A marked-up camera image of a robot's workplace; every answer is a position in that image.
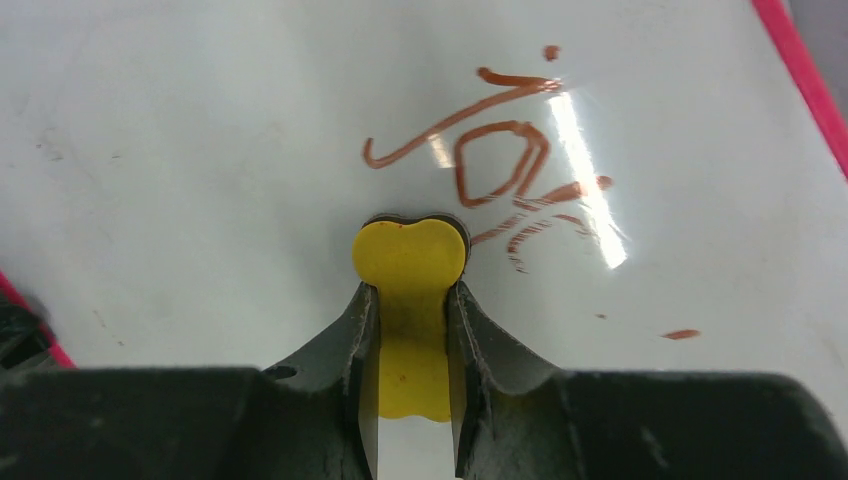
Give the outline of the yellow bone-shaped eraser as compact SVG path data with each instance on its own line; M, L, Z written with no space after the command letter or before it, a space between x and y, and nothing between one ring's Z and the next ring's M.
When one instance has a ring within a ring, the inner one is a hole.
M354 269L378 296L381 417L449 421L445 302L469 250L464 225L445 213L381 214L355 236Z

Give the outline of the pink-framed whiteboard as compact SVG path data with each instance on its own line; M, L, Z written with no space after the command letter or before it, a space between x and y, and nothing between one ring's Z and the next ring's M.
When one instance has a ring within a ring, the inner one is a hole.
M574 479L847 475L847 129L780 1L5 1L1 475L261 479L381 214L563 369ZM378 413L373 479L461 479Z

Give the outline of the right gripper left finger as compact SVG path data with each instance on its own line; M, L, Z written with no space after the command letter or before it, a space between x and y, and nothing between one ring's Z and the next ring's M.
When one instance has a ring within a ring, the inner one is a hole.
M375 288L360 284L337 320L264 369L274 387L251 423L259 478L375 478L378 307Z

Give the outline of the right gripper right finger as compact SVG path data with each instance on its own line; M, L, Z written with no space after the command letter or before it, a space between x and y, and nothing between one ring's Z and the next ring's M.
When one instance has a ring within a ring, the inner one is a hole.
M497 325L462 281L445 313L457 477L576 478L566 372Z

